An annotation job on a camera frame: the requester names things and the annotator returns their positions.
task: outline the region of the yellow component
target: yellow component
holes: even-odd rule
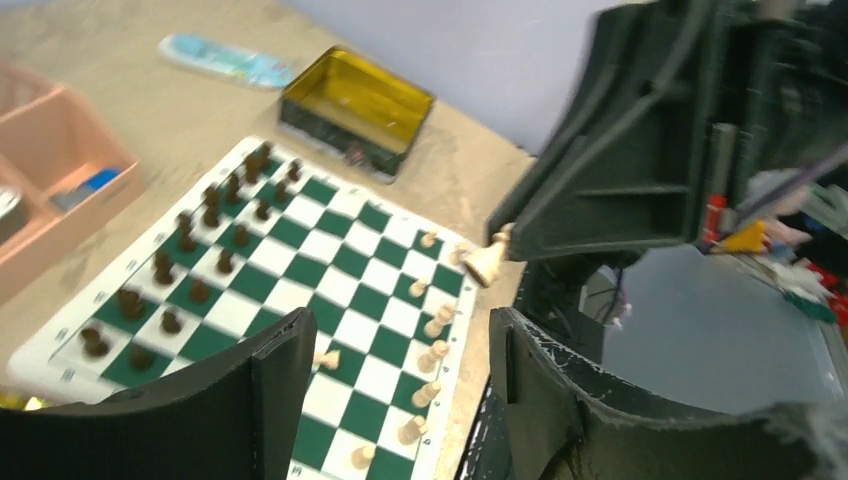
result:
[[[762,253],[766,251],[765,222],[754,222],[724,239],[717,250],[726,253]]]

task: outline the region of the pawn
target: pawn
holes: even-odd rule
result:
[[[430,373],[436,368],[436,364],[445,358],[450,351],[450,346],[444,340],[436,340],[433,345],[418,357],[418,370],[422,373]]]
[[[412,445],[425,433],[427,433],[427,421],[421,415],[417,415],[398,429],[398,441],[402,445]]]
[[[442,382],[438,380],[430,382],[412,394],[412,404],[415,405],[416,408],[424,408],[427,405],[430,405],[430,402],[432,402],[441,391]]]
[[[423,278],[419,278],[409,287],[409,294],[415,298],[424,295],[424,292],[427,290],[427,281]]]

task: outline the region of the fallen chess piece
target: fallen chess piece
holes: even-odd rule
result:
[[[438,380],[430,382],[412,394],[412,404],[415,405],[416,408],[424,408],[427,405],[430,405],[430,402],[432,402],[441,391],[442,382]]]
[[[418,415],[398,429],[398,441],[402,445],[412,445],[427,433],[427,421]]]
[[[492,238],[492,244],[479,248],[465,257],[465,268],[468,274],[483,288],[489,288],[498,277],[501,264],[506,259],[510,233],[514,224],[508,223]]]
[[[339,368],[339,360],[341,360],[341,352],[338,350],[327,353],[315,352],[315,355],[312,357],[312,366],[335,370]]]

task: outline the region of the gray surface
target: gray surface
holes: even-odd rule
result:
[[[607,329],[603,366],[627,381],[727,413],[842,396],[819,325],[731,259],[652,251],[625,292],[632,315]]]

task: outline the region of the light blue case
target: light blue case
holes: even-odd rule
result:
[[[165,37],[159,42],[159,53],[180,66],[247,86],[281,89],[292,81],[291,70],[280,58],[191,33]]]

